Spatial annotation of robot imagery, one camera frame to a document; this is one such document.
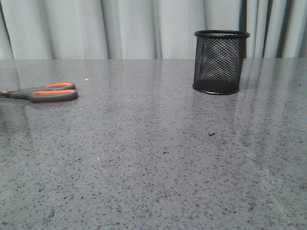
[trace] metal mesh cup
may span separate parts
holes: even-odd
[[[209,94],[239,91],[247,32],[202,30],[197,37],[193,88]]]

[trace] black mesh pen holder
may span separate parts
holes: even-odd
[[[239,91],[247,32],[201,30],[197,37],[193,88],[209,94]]]

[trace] granite countertop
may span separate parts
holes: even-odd
[[[194,60],[4,60],[1,230],[307,229],[307,59],[246,59],[240,92],[193,90]]]

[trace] scissors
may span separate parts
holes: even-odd
[[[0,97],[27,99],[33,103],[52,103],[71,101],[78,97],[76,86],[70,82],[21,89],[18,91],[2,91]]]

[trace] curtain fold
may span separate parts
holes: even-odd
[[[307,57],[307,0],[0,0],[0,59],[194,58],[246,30],[247,58]]]

